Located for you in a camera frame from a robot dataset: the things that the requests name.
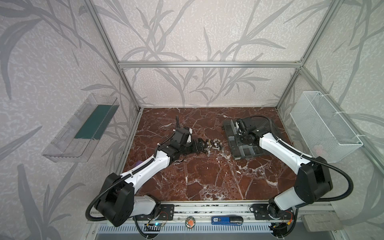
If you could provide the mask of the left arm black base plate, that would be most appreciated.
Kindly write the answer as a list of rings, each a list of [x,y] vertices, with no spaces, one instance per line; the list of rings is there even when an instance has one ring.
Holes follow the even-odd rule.
[[[160,204],[155,206],[154,210],[149,215],[140,215],[137,217],[138,221],[149,221],[152,219],[160,221],[171,221],[174,218],[175,205],[173,204]]]

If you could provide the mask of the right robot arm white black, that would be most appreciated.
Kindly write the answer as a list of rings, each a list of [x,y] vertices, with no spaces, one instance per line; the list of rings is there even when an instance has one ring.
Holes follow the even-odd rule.
[[[237,133],[244,145],[254,145],[271,153],[295,174],[293,187],[269,200],[268,213],[273,219],[290,208],[301,208],[315,202],[333,202],[347,198],[354,190],[352,178],[343,170],[328,164],[322,157],[312,157],[283,141],[274,130],[271,119],[264,117],[265,124],[257,124],[256,116],[237,119]],[[333,189],[330,171],[342,175],[348,183],[347,190],[339,196],[326,198]]]

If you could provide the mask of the pile of screws and nuts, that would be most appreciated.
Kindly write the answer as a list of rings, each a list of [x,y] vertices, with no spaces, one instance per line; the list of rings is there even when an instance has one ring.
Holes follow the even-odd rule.
[[[208,139],[206,141],[206,148],[205,152],[208,157],[210,157],[212,154],[221,154],[224,153],[224,147],[223,143],[219,139]]]

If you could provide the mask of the grey compartment organizer box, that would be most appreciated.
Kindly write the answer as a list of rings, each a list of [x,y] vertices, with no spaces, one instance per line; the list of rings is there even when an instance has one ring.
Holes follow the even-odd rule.
[[[225,120],[222,129],[225,131],[228,145],[234,160],[251,159],[265,154],[264,150],[254,145],[241,142],[238,134],[238,125],[235,120]]]

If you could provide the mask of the pink object in basket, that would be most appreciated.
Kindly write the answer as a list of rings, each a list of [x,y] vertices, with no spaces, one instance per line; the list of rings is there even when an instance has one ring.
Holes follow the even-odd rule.
[[[325,148],[322,146],[322,145],[315,145],[313,147],[313,151],[316,155],[320,156],[320,155],[323,155],[323,154],[326,154],[326,150]]]

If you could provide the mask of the small green circuit board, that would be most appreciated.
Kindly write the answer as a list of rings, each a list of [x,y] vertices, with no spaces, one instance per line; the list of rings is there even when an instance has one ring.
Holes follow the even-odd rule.
[[[156,223],[147,223],[146,224],[146,227],[148,228],[160,228],[160,227],[164,227],[166,225],[166,222],[156,222]]]

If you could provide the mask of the grey rectangular pad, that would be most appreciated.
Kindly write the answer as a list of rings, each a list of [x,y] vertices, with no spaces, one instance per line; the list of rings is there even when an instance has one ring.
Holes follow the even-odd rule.
[[[303,215],[302,222],[308,232],[329,232],[344,228],[336,213]]]

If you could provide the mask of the round orange button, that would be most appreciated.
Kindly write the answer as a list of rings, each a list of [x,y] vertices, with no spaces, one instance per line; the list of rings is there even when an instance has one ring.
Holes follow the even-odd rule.
[[[193,229],[194,226],[196,225],[196,220],[194,217],[192,216],[188,216],[185,220],[185,226],[188,228],[188,229]]]

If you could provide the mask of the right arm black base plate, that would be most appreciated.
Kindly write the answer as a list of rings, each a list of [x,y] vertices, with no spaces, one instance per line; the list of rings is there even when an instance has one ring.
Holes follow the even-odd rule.
[[[249,210],[256,220],[292,221],[295,215],[292,208],[283,211],[270,204],[253,204]]]

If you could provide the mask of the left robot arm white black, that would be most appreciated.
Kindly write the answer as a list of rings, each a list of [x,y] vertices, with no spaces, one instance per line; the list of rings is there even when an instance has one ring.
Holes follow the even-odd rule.
[[[206,141],[194,139],[191,128],[179,128],[145,161],[120,175],[111,173],[105,179],[100,193],[88,205],[85,217],[91,222],[109,221],[119,227],[126,220],[139,216],[151,219],[160,214],[161,203],[152,196],[137,196],[137,191],[154,175],[169,167],[181,156],[200,154]]]

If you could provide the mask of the blue black usb device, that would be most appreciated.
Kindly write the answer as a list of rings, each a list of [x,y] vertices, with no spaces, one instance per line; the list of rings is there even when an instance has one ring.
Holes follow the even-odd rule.
[[[244,219],[240,216],[214,216],[211,218],[212,225],[241,226]]]

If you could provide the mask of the clear plastic wall bin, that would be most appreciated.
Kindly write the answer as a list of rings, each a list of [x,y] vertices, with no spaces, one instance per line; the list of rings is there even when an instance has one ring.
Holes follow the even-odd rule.
[[[42,155],[54,163],[86,163],[119,106],[117,97],[89,94]]]

